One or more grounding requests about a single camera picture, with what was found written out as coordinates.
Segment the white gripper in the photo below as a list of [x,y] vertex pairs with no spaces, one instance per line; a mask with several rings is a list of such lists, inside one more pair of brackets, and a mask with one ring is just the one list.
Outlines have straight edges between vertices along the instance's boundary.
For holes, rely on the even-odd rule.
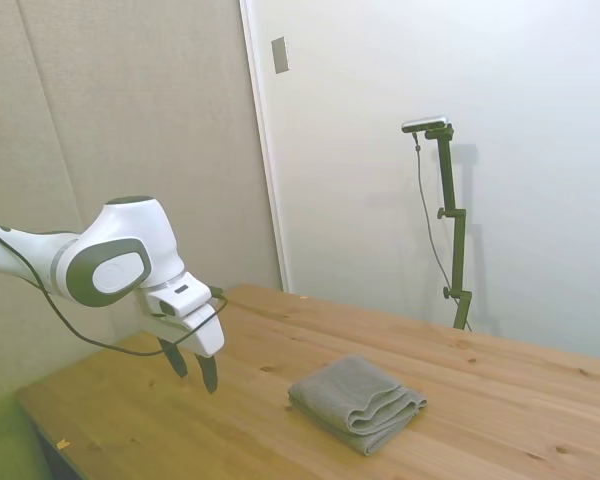
[[188,367],[176,343],[196,353],[203,383],[209,394],[218,388],[218,370],[215,355],[224,346],[224,334],[211,305],[207,287],[169,287],[149,291],[140,289],[138,301],[144,317],[144,330],[160,339],[160,347],[171,368],[180,377],[188,375]]

